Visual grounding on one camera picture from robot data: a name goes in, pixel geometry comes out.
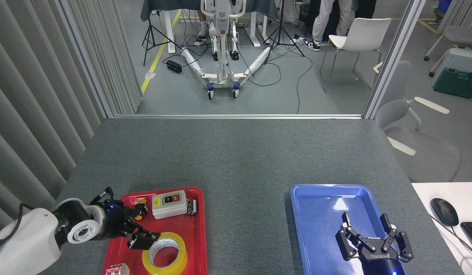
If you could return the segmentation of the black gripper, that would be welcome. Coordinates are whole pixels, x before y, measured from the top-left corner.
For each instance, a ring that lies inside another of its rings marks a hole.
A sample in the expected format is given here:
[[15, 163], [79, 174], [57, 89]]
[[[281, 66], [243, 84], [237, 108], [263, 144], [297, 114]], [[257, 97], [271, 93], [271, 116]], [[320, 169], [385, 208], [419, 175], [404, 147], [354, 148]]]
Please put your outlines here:
[[142, 210], [127, 205], [106, 205], [103, 240], [126, 237], [128, 249], [150, 249], [161, 237], [161, 233], [151, 232], [135, 224], [132, 232], [127, 232], [126, 219], [138, 222], [142, 220]]
[[[335, 237], [345, 261], [357, 258], [359, 254], [365, 275], [405, 275], [402, 262], [409, 262], [414, 258], [407, 233], [398, 231], [388, 219], [387, 214], [380, 216], [381, 225], [386, 233], [384, 244], [374, 251], [374, 245], [363, 235], [359, 234], [351, 226], [348, 213], [341, 215], [343, 221]], [[398, 253], [390, 246], [397, 242]]]

